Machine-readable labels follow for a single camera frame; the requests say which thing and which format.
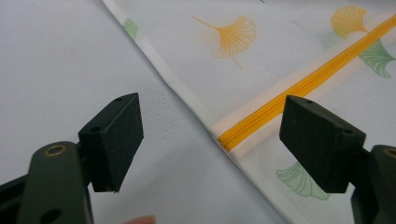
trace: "yellow stripe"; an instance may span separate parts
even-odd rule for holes
[[[268,121],[283,112],[285,99],[287,95],[305,96],[309,92],[316,89],[328,78],[334,75],[338,70],[347,63],[356,58],[359,54],[369,48],[381,36],[385,35],[389,30],[396,26],[396,15],[382,22],[374,30],[368,33],[361,40],[344,50],[325,64],[318,70],[311,73],[301,81],[280,93],[273,100],[262,106],[260,109],[237,123],[230,130],[219,137],[219,142],[227,151],[231,151],[239,143],[248,136],[256,132],[260,127]]]

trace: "white fabric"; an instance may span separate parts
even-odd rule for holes
[[[396,3],[390,1],[104,2],[120,24],[134,23],[131,37],[215,140],[366,35],[336,35],[331,17],[338,8],[356,4],[367,10],[368,31],[396,11]],[[234,56],[215,57],[220,39],[214,27],[226,27],[241,17],[253,22],[254,40]],[[395,40],[394,29],[381,38],[393,57]],[[390,73],[395,68],[394,61],[387,65]],[[357,57],[306,97],[366,132],[366,148],[396,145],[395,78],[394,72],[391,78],[379,76]],[[296,162],[278,140],[280,119],[277,116],[227,154],[290,222],[352,223],[352,187],[346,195],[319,199],[297,194],[277,176]]]

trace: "orange zipper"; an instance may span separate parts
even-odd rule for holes
[[[372,32],[323,64],[315,72],[303,78],[239,123],[235,124],[231,129],[219,137],[219,143],[224,149],[231,151],[264,124],[281,114],[287,95],[306,96],[309,92],[319,87],[338,70],[373,45],[375,41],[385,35],[394,26],[396,26],[396,15],[379,24]]]

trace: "white table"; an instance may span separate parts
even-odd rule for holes
[[[0,184],[32,154],[139,92],[145,139],[120,193],[94,193],[95,223],[285,223],[163,82],[100,0],[0,2]]]

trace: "white surface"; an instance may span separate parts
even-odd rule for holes
[[[285,223],[170,91],[100,0],[0,2],[0,184],[46,144],[139,92],[145,139],[120,193],[91,192],[95,223]]]

